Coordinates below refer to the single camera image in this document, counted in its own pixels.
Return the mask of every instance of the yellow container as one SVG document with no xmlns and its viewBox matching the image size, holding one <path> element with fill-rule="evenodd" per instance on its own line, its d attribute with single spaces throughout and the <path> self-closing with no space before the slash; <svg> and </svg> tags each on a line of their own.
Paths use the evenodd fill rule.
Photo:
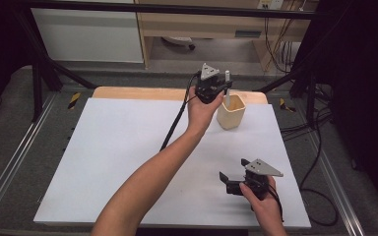
<svg viewBox="0 0 378 236">
<path fill-rule="evenodd" d="M 217 111 L 217 120 L 220 126 L 225 129 L 233 129 L 241 123 L 245 111 L 245 103 L 237 94 L 229 96 L 229 106 L 225 104 L 225 98 Z"/>
</svg>

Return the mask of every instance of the white board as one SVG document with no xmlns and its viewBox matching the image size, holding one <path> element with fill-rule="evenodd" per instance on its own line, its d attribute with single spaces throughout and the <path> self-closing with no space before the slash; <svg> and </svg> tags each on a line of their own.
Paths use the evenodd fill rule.
<svg viewBox="0 0 378 236">
<path fill-rule="evenodd" d="M 90 98 L 34 218 L 48 225 L 92 224 L 118 187 L 156 154 L 181 101 Z M 170 143 L 187 126 L 183 114 Z M 254 228 L 249 203 L 228 195 L 219 172 L 242 179 L 240 159 L 277 168 L 286 228 L 310 222 L 271 105 L 247 104 L 240 126 L 223 130 L 216 117 L 142 226 Z"/>
</svg>

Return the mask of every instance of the forearm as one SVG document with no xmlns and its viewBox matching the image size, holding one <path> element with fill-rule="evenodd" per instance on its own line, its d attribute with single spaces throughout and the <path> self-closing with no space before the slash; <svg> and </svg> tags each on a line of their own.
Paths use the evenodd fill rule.
<svg viewBox="0 0 378 236">
<path fill-rule="evenodd" d="M 137 169 L 106 205 L 96 221 L 93 235 L 134 235 L 144 215 L 202 136 L 203 133 L 186 131 Z"/>
</svg>

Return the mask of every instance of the person's right arm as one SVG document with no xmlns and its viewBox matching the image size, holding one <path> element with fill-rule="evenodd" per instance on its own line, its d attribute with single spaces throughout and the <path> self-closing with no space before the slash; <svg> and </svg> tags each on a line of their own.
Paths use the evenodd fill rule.
<svg viewBox="0 0 378 236">
<path fill-rule="evenodd" d="M 269 184 L 276 189 L 275 179 L 269 176 Z M 244 197 L 250 202 L 256 214 L 257 221 L 266 236 L 287 235 L 282 224 L 281 213 L 278 202 L 269 193 L 261 201 L 248 186 L 240 184 L 240 189 Z"/>
</svg>

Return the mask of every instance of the yellow and black tape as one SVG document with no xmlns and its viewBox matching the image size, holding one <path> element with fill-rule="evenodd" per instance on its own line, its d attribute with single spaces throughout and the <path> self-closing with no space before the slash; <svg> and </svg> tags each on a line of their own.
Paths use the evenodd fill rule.
<svg viewBox="0 0 378 236">
<path fill-rule="evenodd" d="M 281 98 L 281 110 L 288 110 L 290 112 L 296 112 L 296 109 L 294 107 L 289 107 L 284 104 L 284 99 Z"/>
<path fill-rule="evenodd" d="M 73 96 L 72 96 L 72 99 L 70 99 L 69 106 L 67 106 L 67 109 L 69 109 L 69 110 L 74 109 L 76 102 L 78 101 L 80 96 L 81 96 L 80 92 L 75 92 L 75 94 L 73 94 Z"/>
</svg>

